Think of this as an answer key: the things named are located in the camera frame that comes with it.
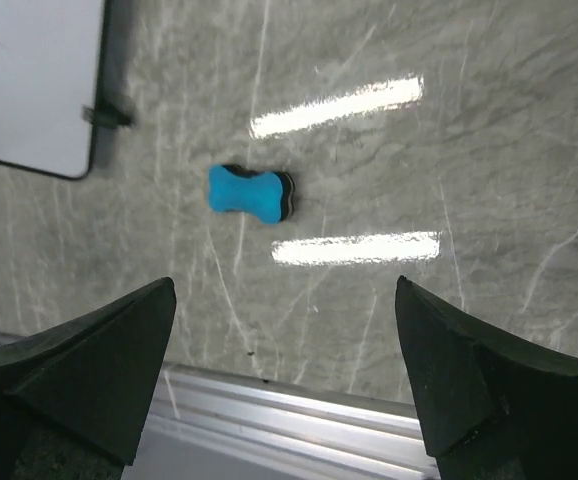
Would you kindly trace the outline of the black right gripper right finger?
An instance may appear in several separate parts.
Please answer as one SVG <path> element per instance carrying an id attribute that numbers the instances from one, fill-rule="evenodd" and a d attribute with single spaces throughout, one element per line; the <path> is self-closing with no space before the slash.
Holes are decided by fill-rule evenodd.
<path id="1" fill-rule="evenodd" d="M 578 479 L 578 358 L 406 277 L 395 315 L 427 454 L 443 479 Z"/>

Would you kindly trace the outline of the blue whiteboard eraser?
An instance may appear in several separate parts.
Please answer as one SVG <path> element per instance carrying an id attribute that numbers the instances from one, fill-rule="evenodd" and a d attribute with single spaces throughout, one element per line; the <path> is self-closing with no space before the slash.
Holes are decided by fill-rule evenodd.
<path id="1" fill-rule="evenodd" d="M 214 212 L 243 212 L 267 225 L 293 214 L 295 184 L 280 171 L 254 171 L 237 164 L 214 165 L 208 172 L 208 204 Z"/>

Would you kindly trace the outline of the aluminium table edge rail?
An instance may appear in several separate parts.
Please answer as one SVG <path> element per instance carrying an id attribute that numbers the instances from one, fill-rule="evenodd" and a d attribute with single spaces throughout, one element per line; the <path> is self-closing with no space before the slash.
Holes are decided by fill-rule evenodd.
<path id="1" fill-rule="evenodd" d="M 413 407 L 163 367 L 144 429 L 317 478 L 435 479 Z"/>

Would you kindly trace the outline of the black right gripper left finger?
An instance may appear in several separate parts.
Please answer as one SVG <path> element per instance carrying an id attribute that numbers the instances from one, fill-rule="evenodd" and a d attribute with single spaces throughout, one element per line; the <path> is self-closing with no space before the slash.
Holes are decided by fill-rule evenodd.
<path id="1" fill-rule="evenodd" d="M 155 280 L 0 346 L 0 479 L 118 479 L 132 465 L 176 311 Z"/>

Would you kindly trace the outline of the black framed whiteboard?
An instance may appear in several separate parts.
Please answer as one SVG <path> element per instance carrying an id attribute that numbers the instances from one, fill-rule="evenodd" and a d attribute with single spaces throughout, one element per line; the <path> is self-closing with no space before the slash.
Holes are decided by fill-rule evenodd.
<path id="1" fill-rule="evenodd" d="M 0 1 L 0 164 L 67 180 L 133 123 L 104 92 L 109 1 Z"/>

